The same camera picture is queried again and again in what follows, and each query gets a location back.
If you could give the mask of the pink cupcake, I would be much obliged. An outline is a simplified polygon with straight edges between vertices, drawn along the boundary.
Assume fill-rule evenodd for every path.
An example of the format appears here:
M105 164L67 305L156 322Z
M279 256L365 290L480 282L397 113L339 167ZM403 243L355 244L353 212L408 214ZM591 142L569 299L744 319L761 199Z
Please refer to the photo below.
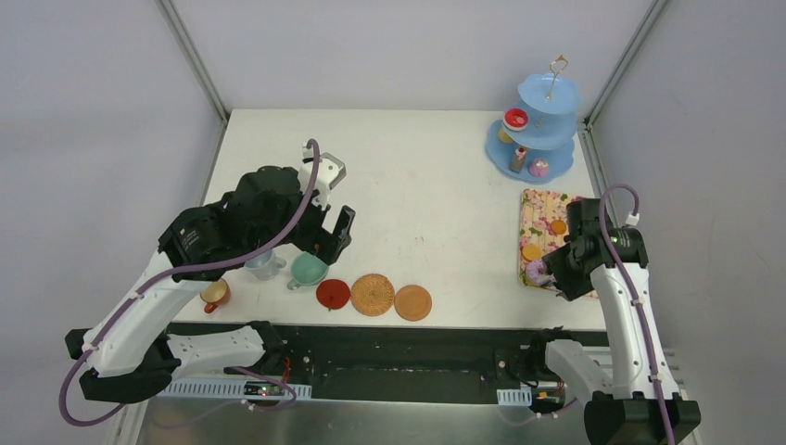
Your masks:
M534 159L528 166L528 172L536 178L546 177L550 171L550 163L543 158Z

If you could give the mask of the chocolate slice cake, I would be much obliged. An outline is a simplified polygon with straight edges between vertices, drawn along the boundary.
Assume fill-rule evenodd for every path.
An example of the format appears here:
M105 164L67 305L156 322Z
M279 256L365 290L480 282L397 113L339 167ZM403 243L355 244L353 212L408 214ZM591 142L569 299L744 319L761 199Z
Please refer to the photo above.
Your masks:
M529 148L526 146L518 146L514 150L509 163L509 170L511 172L519 173L524 169L526 166L526 155L528 151Z

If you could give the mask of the red jam tart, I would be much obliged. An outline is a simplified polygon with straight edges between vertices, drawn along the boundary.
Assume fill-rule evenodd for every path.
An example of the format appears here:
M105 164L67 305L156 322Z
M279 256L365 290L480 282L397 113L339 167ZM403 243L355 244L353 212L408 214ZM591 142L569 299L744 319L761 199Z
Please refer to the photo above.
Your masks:
M502 124L513 132L522 132L529 124L529 116L522 108L509 108L503 114Z

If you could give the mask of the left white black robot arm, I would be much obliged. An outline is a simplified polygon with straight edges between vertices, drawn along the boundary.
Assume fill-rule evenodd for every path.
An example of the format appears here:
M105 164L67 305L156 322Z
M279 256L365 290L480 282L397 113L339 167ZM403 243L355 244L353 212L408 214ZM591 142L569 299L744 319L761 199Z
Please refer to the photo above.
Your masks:
M173 381L229 367L275 373L283 344L267 322L233 331L176 336L180 310L226 272L281 245L335 263L350 244L355 213L343 207L333 230L323 221L330 192L345 177L336 160L244 174L218 201L182 211L159 238L139 282L99 325L66 335L74 376L89 401L131 404Z

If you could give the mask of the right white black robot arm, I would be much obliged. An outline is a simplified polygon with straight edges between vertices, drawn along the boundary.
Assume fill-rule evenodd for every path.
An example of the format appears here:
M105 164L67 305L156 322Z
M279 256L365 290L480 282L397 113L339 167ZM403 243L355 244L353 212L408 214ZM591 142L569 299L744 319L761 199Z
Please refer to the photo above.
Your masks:
M581 198L566 211L564 245L544 257L545 268L565 299L597 294L612 370L605 372L577 341L559 338L527 353L527 371L540 380L558 375L571 388L592 444L679 444L702 416L667 365L642 235L630 225L614 228L597 198Z

